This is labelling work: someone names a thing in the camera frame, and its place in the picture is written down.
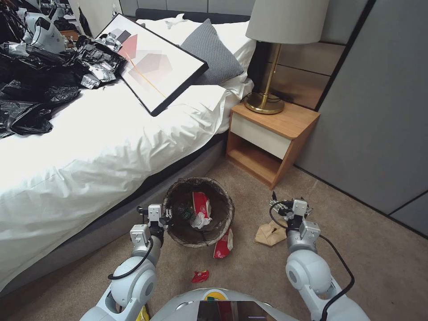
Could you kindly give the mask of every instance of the framed picture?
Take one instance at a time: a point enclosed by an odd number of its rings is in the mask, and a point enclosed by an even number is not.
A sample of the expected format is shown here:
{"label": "framed picture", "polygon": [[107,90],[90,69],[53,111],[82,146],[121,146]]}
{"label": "framed picture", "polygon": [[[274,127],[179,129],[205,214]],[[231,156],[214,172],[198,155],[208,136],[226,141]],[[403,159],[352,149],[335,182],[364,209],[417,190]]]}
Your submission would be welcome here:
{"label": "framed picture", "polygon": [[122,43],[118,54],[127,60],[123,80],[152,116],[160,114],[208,69],[205,61],[121,14],[100,35],[108,33]]}

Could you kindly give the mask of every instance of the beige carpet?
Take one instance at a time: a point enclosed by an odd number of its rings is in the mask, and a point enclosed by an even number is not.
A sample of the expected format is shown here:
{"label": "beige carpet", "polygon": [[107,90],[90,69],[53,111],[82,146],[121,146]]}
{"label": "beige carpet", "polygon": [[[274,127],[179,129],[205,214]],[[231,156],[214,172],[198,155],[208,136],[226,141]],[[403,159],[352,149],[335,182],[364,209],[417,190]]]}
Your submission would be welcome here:
{"label": "beige carpet", "polygon": [[[234,249],[223,260],[213,247],[182,247],[165,234],[157,267],[158,286],[149,302],[156,312],[172,296],[198,288],[229,288],[268,302],[300,320],[310,320],[305,304],[287,280],[286,242],[272,248],[253,243],[259,225],[269,222],[271,191],[233,164],[220,160],[209,172],[235,202]],[[427,320],[428,240],[370,210],[306,173],[292,168],[275,189],[279,198],[304,197],[311,219],[330,238],[355,275],[349,292],[371,320]],[[4,320],[78,320],[96,304],[114,271],[130,254],[124,235],[99,251],[51,273],[0,300]],[[321,239],[319,254],[343,287],[349,278]],[[194,270],[210,271],[201,284]]]}

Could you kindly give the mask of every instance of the power cord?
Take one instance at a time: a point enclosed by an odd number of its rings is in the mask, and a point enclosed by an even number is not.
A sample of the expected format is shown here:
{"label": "power cord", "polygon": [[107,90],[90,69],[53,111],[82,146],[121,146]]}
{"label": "power cord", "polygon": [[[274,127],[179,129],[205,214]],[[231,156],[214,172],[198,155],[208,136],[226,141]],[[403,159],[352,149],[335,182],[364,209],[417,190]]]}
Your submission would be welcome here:
{"label": "power cord", "polygon": [[143,264],[143,262],[146,260],[146,258],[150,254],[150,251],[153,248],[153,239],[149,238],[148,240],[150,242],[150,247],[148,248],[147,253],[144,255],[143,259],[132,270],[130,270],[130,271],[128,271],[122,275],[119,275],[119,276],[113,276],[113,274],[110,274],[107,278],[109,280],[119,280],[119,279],[122,279],[122,278],[127,277],[127,276],[131,275],[132,273],[134,273],[141,266],[141,264]]}
{"label": "power cord", "polygon": [[339,260],[342,262],[343,266],[345,267],[346,271],[348,272],[349,276],[351,277],[351,281],[349,282],[349,284],[346,286],[346,288],[344,288],[343,290],[341,290],[338,294],[336,294],[335,296],[333,296],[328,302],[327,304],[324,306],[323,310],[322,310],[322,315],[321,315],[321,319],[320,321],[327,321],[327,309],[334,303],[337,301],[337,299],[339,299],[341,296],[343,296],[345,293],[347,293],[351,287],[353,287],[354,283],[355,283],[355,278],[354,275],[352,274],[351,270],[349,269],[349,267],[346,265],[345,260],[342,258],[342,256],[340,255],[339,251],[336,249],[336,247],[333,245],[333,243],[331,243],[331,241],[326,238],[325,236],[320,235],[320,238],[322,238],[323,240],[325,240],[328,244],[330,244],[330,246],[332,247],[332,249],[334,250],[334,252],[336,252],[337,256],[339,257]]}
{"label": "power cord", "polygon": [[[290,231],[290,230],[295,230],[295,231],[298,231],[299,229],[296,229],[296,228],[289,228],[289,227],[287,227],[287,226],[284,226],[284,225],[282,225],[282,224],[280,224],[274,217],[273,217],[273,215],[272,215],[272,209],[276,206],[276,205],[278,205],[278,204],[284,204],[284,202],[283,201],[279,201],[279,202],[275,202],[272,206],[271,206],[271,208],[269,209],[269,215],[270,215],[270,217],[271,217],[271,219],[276,223],[276,224],[278,224],[280,227],[283,227],[285,230],[286,230],[286,232],[288,233],[288,231]],[[322,310],[322,315],[321,315],[321,319],[320,319],[320,321],[327,321],[327,315],[328,315],[328,313],[327,313],[327,309],[334,303],[334,302],[336,302],[341,296],[343,296],[344,294],[346,294],[352,287],[353,287],[353,285],[355,284],[355,277],[354,277],[354,275],[352,274],[352,272],[351,272],[351,270],[349,269],[349,267],[348,267],[348,265],[346,264],[346,262],[345,262],[345,260],[342,258],[342,256],[340,255],[340,253],[339,253],[339,251],[337,250],[337,248],[333,245],[333,243],[328,239],[328,238],[326,238],[325,236],[323,236],[323,235],[320,235],[320,238],[322,238],[323,240],[325,240],[330,246],[331,246],[331,248],[334,250],[334,252],[336,253],[336,255],[338,256],[338,258],[339,258],[339,260],[342,262],[342,264],[343,264],[343,266],[345,267],[345,269],[346,269],[346,271],[348,272],[348,274],[349,274],[349,276],[351,277],[351,281],[349,282],[349,284],[346,286],[346,288],[344,288],[343,290],[341,290],[338,294],[336,294],[335,296],[333,296],[328,302],[327,302],[327,304],[324,306],[324,308],[323,308],[323,310]]]}

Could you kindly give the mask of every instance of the lamp stand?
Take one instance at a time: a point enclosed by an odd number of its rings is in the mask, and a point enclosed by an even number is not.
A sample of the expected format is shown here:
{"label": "lamp stand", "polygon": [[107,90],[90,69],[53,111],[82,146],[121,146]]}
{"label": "lamp stand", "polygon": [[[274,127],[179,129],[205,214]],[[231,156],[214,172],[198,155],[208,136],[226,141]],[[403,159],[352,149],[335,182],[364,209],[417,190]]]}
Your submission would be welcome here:
{"label": "lamp stand", "polygon": [[273,58],[269,77],[267,79],[266,89],[264,93],[250,93],[244,99],[245,107],[260,114],[277,114],[283,111],[284,101],[275,95],[269,94],[269,87],[273,74],[276,72],[276,64],[280,56],[281,44],[276,44],[275,56]]}

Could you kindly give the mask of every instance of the wooden nightstand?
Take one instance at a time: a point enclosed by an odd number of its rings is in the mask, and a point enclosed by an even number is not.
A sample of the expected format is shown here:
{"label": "wooden nightstand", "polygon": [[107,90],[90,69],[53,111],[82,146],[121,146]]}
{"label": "wooden nightstand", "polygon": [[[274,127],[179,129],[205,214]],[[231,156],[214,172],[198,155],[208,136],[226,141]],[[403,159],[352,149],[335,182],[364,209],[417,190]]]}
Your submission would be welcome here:
{"label": "wooden nightstand", "polygon": [[276,115],[236,105],[230,115],[226,157],[273,189],[294,164],[319,115],[291,103]]}

